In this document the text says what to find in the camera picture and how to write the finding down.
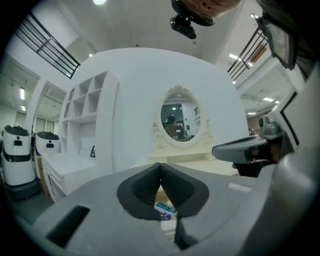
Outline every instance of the mirror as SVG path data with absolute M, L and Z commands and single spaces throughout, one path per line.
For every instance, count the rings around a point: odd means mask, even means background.
M 188 95 L 173 93 L 163 103 L 161 122 L 165 132 L 175 141 L 187 142 L 200 129 L 199 108 Z

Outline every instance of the white countertop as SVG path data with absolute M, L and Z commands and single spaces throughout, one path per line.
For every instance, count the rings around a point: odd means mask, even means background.
M 94 157 L 75 155 L 67 157 L 64 153 L 44 153 L 42 157 L 61 176 L 96 166 Z

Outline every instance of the railing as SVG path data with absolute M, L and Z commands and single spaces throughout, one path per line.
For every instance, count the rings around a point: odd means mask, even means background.
M 238 58 L 228 69 L 232 80 L 235 81 L 245 70 L 249 70 L 253 63 L 267 50 L 268 39 L 257 28 Z
M 30 13 L 15 34 L 38 55 L 68 78 L 72 78 L 80 63 Z

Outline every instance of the curved white wall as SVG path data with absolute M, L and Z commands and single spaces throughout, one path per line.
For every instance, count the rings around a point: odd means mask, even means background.
M 161 99 L 178 84 L 202 102 L 215 144 L 248 136 L 246 115 L 232 80 L 208 62 L 152 48 L 108 50 L 83 62 L 72 82 L 78 84 L 106 70 L 119 79 L 113 115 L 114 172 L 147 160 Z

